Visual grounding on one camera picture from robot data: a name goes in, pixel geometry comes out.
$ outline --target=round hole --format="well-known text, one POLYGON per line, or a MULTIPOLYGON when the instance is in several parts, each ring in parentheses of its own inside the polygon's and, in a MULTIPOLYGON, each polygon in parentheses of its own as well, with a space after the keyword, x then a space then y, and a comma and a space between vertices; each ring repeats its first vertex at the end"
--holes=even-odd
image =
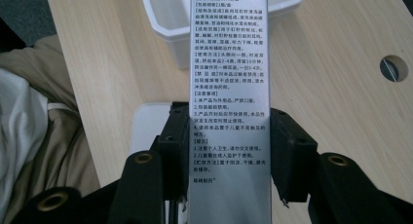
POLYGON ((345 158, 338 156, 338 155, 329 156, 328 161, 330 161, 330 163, 334 165, 341 166, 341 167, 345 167, 349 164, 349 162, 345 158))
POLYGON ((62 206, 69 196, 67 193, 64 192, 59 192, 59 193, 54 193, 51 194, 49 197, 43 199, 38 205, 37 209, 40 211, 51 211, 54 210, 60 206, 62 206))
POLYGON ((407 64, 399 56, 383 57, 380 61, 380 71, 386 79, 392 82, 403 81, 408 75, 407 64))
POLYGON ((134 161, 137 162, 138 164, 145 164, 145 163, 149 163, 152 160, 152 158, 153 158, 152 154, 144 153, 144 154, 137 155, 134 158, 134 161))

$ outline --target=beige cloth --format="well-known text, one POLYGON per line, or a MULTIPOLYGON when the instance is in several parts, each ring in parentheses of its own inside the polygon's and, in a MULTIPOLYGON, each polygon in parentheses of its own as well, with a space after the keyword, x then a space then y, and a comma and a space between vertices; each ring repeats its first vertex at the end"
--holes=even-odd
MULTIPOLYGON (((27 80, 50 102, 77 111, 57 36, 41 39, 33 48, 0 54, 0 67, 27 80)), ((35 158, 19 174, 4 223, 10 223, 32 197, 60 186, 74 187, 85 196, 97 190, 99 183, 80 117, 52 109, 47 135, 35 158)))

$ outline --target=black metal bracket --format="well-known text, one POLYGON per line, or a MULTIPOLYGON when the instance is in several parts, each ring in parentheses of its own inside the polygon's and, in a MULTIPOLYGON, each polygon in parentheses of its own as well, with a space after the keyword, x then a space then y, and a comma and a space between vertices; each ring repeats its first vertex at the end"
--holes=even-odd
MULTIPOLYGON (((176 204, 188 189, 188 105, 175 103, 149 151, 128 157, 119 181, 81 199, 51 196, 30 201, 14 223, 177 223, 176 204), (40 210, 39 203, 51 206, 40 210)), ((305 203, 312 223, 412 223, 413 205, 378 190, 343 155, 319 155, 317 143, 285 112, 271 110, 271 174, 281 201, 305 203)), ((55 192, 65 193, 58 188, 55 192)))

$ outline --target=product label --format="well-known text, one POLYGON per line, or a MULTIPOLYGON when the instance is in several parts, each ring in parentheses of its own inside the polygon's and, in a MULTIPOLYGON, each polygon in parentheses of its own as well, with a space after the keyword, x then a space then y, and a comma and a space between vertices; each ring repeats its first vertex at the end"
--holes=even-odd
POLYGON ((267 0, 191 0, 189 223, 271 223, 267 0))

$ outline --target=white plastic container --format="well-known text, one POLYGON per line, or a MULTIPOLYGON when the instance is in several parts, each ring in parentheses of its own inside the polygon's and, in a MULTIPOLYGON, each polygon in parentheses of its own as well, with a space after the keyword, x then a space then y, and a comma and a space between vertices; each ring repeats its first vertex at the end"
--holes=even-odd
MULTIPOLYGON (((268 0, 269 19, 293 11, 302 0, 268 0)), ((155 33, 164 39, 179 68, 189 66, 190 0, 143 0, 155 33)))

